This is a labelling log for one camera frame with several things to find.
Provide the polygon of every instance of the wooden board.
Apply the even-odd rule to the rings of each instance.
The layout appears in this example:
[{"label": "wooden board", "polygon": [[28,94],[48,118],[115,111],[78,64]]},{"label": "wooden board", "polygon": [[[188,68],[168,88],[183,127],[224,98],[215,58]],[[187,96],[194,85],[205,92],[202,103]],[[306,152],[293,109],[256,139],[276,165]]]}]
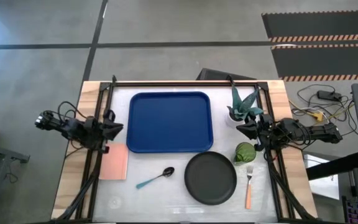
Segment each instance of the wooden board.
[{"label": "wooden board", "polygon": [[[177,83],[183,82],[211,82],[211,81],[175,81]],[[267,82],[270,99],[273,106],[273,112],[276,120],[282,118],[292,118],[290,105],[288,102],[287,93],[285,91],[284,82],[281,80],[246,80],[236,82]],[[139,83],[139,81],[118,82],[118,83]],[[78,102],[78,110],[85,116],[93,116],[96,106],[96,100],[99,92],[100,82],[84,82],[80,100]],[[265,100],[262,95],[262,106],[264,110]],[[102,102],[102,112],[105,106],[106,96]],[[75,150],[71,145],[67,149],[67,153]],[[52,218],[57,218],[61,215],[71,201],[78,193],[82,180],[82,173],[85,165],[86,150],[79,151],[72,154],[63,164],[62,176],[60,177],[60,183],[57,190],[55,204],[53,206]],[[317,217],[316,207],[314,205],[313,196],[311,194],[308,177],[306,174],[305,165],[303,163],[302,153],[294,148],[288,147],[283,150],[284,164],[287,172],[288,182],[290,184],[291,191],[295,194],[295,197],[300,201],[302,206],[314,217]],[[88,209],[89,192],[85,200],[84,211]],[[280,190],[280,201],[283,208],[284,217],[288,217],[287,205],[285,203],[284,195]]]}]

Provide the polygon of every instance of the gray floor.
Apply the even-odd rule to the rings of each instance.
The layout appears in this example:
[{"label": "gray floor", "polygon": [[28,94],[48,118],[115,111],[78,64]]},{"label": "gray floor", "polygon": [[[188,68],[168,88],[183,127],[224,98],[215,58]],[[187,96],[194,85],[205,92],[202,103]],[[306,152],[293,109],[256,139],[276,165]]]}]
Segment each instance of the gray floor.
[{"label": "gray floor", "polygon": [[[91,43],[101,3],[0,0],[0,44]],[[110,0],[99,42],[260,41],[267,40],[263,12],[357,9],[358,0]],[[0,223],[49,219],[67,142],[56,132],[36,129],[34,121],[41,111],[55,110],[63,100],[76,103],[88,52],[0,50],[0,146],[31,155],[28,164],[12,165],[19,181],[4,185]],[[198,47],[98,49],[89,79],[110,80],[115,74],[120,80],[194,80],[203,67],[278,78],[268,47]],[[325,83],[350,96],[354,82]],[[305,106],[294,93],[309,84],[287,83],[291,100]],[[300,119],[313,124],[311,119]],[[337,125],[341,132],[349,131],[346,123]],[[332,156],[356,150],[354,134],[337,145],[316,142],[308,148]],[[319,216],[335,220],[324,203],[317,204]]]}]

